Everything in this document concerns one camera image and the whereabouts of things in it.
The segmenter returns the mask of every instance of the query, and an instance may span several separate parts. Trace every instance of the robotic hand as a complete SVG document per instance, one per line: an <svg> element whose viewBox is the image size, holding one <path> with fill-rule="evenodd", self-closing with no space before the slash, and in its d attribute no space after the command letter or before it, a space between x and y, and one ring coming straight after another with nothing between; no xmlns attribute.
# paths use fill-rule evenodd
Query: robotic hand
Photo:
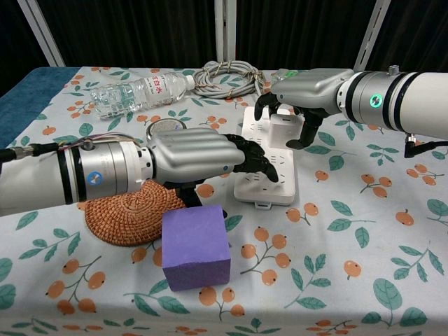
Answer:
<svg viewBox="0 0 448 336"><path fill-rule="evenodd" d="M312 144L323 119L336 113L355 123L406 133L406 158L448 146L448 141L415 146L413 135L448 139L448 73L400 73L398 66L390 66L388 72L294 71L258 98L255 119L261 118L265 106L271 116L281 104L292 105L295 114L304 116L300 138L286 144L293 149Z"/></svg>
<svg viewBox="0 0 448 336"><path fill-rule="evenodd" d="M12 161L0 175L0 216L130 193L149 179L184 192L230 172L263 172L277 182L264 153L241 136L203 128L156 133L147 147L108 133L0 150L0 162Z"/></svg>

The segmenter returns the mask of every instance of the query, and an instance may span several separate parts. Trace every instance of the floral tablecloth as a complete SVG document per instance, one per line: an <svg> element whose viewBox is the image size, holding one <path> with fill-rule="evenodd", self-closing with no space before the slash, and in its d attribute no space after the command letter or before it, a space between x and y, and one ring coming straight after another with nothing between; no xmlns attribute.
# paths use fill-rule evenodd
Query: floral tablecloth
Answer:
<svg viewBox="0 0 448 336"><path fill-rule="evenodd" d="M147 126L167 117L241 132L255 95L188 94L109 121L92 112L90 88L166 71L194 69L83 67L14 144L111 130L143 141ZM407 160L403 134L335 115L295 153L291 206L258 211L235 200L233 174L207 180L197 191L228 212L232 246L230 283L213 288L171 292L160 241L108 245L87 229L82 204L2 217L0 335L446 335L447 155Z"/></svg>

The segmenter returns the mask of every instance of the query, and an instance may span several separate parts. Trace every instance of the power outlet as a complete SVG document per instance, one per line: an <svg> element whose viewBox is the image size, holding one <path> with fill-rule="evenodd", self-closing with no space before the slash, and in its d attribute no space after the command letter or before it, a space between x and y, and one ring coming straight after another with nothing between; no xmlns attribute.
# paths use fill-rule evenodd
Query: power outlet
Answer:
<svg viewBox="0 0 448 336"><path fill-rule="evenodd" d="M291 149L271 148L269 144L270 119L268 109L256 121L254 108L244 111L241 135L246 140L259 144L265 157L275 166L279 181L271 182L263 173L236 174L234 196L243 202L254 202L257 209L269 210L273 204L290 205L295 198L294 155ZM278 114L290 115L288 110L279 109Z"/></svg>

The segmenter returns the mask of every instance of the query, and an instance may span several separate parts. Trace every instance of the round wicker mat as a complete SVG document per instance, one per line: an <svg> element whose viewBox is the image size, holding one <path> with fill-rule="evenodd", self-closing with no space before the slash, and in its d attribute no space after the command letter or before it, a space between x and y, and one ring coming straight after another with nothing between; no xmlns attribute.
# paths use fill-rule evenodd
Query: round wicker mat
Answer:
<svg viewBox="0 0 448 336"><path fill-rule="evenodd" d="M90 231L105 242L135 246L162 235L162 214L185 207L175 190L147 181L140 191L85 203Z"/></svg>

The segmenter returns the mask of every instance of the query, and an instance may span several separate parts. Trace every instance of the purple foam cube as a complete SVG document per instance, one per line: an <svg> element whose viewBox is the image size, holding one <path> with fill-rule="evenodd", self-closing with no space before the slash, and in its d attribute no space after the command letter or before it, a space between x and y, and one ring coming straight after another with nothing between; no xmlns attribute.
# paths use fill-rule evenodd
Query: purple foam cube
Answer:
<svg viewBox="0 0 448 336"><path fill-rule="evenodd" d="M162 267L172 291L229 282L230 250L223 208L196 206L164 213Z"/></svg>

